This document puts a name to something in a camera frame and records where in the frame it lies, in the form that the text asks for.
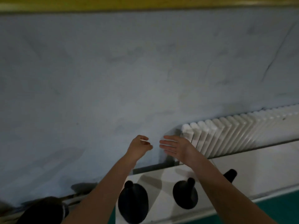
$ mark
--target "forearm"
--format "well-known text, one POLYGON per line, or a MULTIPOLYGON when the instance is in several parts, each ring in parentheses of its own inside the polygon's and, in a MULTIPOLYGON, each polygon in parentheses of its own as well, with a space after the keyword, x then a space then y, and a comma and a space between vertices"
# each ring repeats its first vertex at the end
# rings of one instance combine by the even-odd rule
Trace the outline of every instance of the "forearm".
POLYGON ((136 161, 123 156, 63 224, 107 223, 124 182, 136 161))
POLYGON ((275 223, 202 154, 195 159, 191 168, 224 223, 275 223))

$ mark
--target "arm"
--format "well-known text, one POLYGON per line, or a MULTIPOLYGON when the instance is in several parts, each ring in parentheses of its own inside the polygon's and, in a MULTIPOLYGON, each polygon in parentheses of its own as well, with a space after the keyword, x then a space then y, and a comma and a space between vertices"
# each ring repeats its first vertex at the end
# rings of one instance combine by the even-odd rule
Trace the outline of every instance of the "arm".
POLYGON ((124 182, 136 162, 152 149, 146 136, 134 138, 127 153, 112 167, 96 188, 66 217, 63 224, 107 223, 124 182))
POLYGON ((235 188, 220 171, 185 138, 164 136, 160 148, 194 171, 224 223, 276 223, 235 188))

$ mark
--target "black rubber stopper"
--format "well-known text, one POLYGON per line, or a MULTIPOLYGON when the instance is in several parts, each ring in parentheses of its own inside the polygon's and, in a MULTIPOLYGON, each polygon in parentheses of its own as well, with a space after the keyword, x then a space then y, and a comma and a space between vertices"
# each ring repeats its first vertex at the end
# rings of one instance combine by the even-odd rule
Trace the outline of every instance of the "black rubber stopper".
POLYGON ((17 224, 60 224, 68 215, 69 208, 56 197, 46 197, 29 207, 17 224))
POLYGON ((118 198, 118 209, 129 224, 142 222, 149 211, 146 190, 139 184, 127 181, 118 198))
POLYGON ((184 209, 192 209, 198 202, 196 188, 194 187, 194 178, 188 178, 187 181, 177 182, 172 190, 176 203, 184 209))
POLYGON ((230 183, 233 182, 235 177, 237 176, 237 172, 234 169, 230 169, 223 175, 230 183))

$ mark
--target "yellow ceiling trim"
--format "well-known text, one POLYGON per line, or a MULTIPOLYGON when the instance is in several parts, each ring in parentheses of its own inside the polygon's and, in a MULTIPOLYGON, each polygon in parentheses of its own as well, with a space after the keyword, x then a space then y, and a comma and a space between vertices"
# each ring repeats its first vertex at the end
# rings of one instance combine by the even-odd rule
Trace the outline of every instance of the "yellow ceiling trim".
POLYGON ((0 0, 0 12, 85 12, 291 5, 299 5, 299 0, 0 0))

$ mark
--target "light blue wall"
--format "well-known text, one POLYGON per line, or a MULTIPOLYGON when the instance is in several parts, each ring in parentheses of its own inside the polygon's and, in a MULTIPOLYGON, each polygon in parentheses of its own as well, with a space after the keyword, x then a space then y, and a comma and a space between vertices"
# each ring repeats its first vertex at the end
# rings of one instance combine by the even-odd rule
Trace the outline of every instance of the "light blue wall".
POLYGON ((299 11, 0 16, 0 200, 99 181, 137 134, 299 103, 299 11))

